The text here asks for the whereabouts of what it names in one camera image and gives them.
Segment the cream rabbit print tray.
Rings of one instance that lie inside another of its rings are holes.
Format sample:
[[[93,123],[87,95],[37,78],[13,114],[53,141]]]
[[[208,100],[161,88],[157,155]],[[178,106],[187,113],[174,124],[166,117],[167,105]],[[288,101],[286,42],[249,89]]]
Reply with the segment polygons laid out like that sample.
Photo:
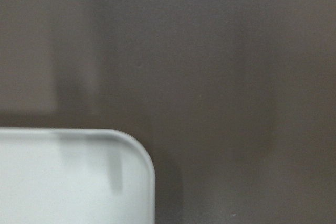
[[[154,223],[155,171],[107,129],[1,129],[1,223]]]

